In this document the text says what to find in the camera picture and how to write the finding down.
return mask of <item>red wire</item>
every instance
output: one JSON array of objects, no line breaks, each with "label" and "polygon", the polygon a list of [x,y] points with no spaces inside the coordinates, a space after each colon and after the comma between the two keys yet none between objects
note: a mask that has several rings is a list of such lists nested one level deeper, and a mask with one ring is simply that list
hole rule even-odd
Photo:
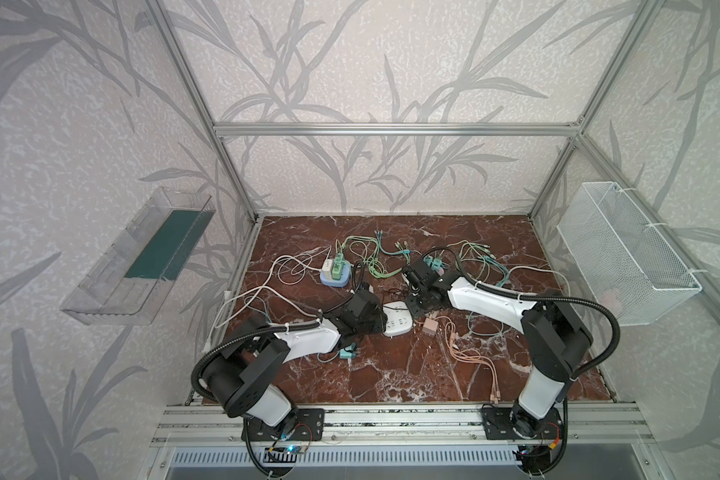
[{"label": "red wire", "polygon": [[557,436],[554,439],[560,440],[560,428],[557,425],[553,424],[552,422],[547,422],[547,424],[552,425],[553,427],[555,427],[557,429]]},{"label": "red wire", "polygon": [[294,429],[296,429],[300,426],[305,426],[305,427],[307,427],[307,430],[309,430],[309,443],[307,444],[307,448],[304,448],[304,451],[306,452],[307,450],[309,450],[309,446],[312,444],[312,429],[306,423],[301,423],[301,422],[297,423],[296,427],[294,427]]}]

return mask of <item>white power strip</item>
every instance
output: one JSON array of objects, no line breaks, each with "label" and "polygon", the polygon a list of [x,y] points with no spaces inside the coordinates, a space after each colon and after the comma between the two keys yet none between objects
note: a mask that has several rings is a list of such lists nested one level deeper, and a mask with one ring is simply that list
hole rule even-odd
[{"label": "white power strip", "polygon": [[405,302],[385,303],[382,307],[387,316],[387,329],[384,331],[386,336],[398,336],[411,331],[413,317]]}]

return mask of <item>metal grate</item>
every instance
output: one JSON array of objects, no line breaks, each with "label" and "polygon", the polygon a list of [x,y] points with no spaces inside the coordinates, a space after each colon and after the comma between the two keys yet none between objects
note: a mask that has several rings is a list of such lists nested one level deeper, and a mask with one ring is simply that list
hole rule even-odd
[{"label": "metal grate", "polygon": [[645,325],[701,291],[656,226],[615,182],[584,183],[557,225],[598,302]]},{"label": "metal grate", "polygon": [[[276,454],[273,466],[507,466],[519,465],[516,446],[313,446],[306,454]],[[254,447],[268,465],[265,449]],[[244,447],[184,447],[173,455],[173,467],[249,467]]]}]

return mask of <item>white charger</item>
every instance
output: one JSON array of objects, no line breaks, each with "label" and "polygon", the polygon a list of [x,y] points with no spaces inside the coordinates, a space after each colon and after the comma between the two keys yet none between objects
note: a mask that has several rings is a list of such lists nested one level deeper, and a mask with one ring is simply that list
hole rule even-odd
[{"label": "white charger", "polygon": [[387,316],[387,329],[384,334],[389,337],[408,333],[413,328],[413,317],[405,302],[390,302],[382,305]]},{"label": "white charger", "polygon": [[320,271],[326,276],[331,278],[331,269],[333,268],[333,258],[326,258],[326,261],[322,263]]}]

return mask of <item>green mat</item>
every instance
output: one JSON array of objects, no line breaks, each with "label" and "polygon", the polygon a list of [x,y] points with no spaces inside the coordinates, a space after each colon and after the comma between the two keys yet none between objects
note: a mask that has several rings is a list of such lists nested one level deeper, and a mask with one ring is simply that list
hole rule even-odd
[{"label": "green mat", "polygon": [[174,210],[130,266],[125,278],[176,280],[214,212]]}]

